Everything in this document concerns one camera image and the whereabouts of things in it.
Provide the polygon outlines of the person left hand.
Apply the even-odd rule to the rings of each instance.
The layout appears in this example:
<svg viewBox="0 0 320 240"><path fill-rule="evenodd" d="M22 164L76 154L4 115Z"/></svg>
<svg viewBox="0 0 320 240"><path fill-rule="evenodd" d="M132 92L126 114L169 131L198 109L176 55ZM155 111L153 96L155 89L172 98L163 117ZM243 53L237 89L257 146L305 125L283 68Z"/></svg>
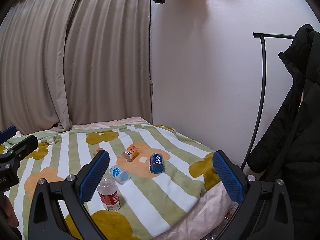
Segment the person left hand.
<svg viewBox="0 0 320 240"><path fill-rule="evenodd" d="M7 223L13 228L18 228L19 222L9 198L6 195L3 195L2 199L4 205L3 209L7 216Z"/></svg>

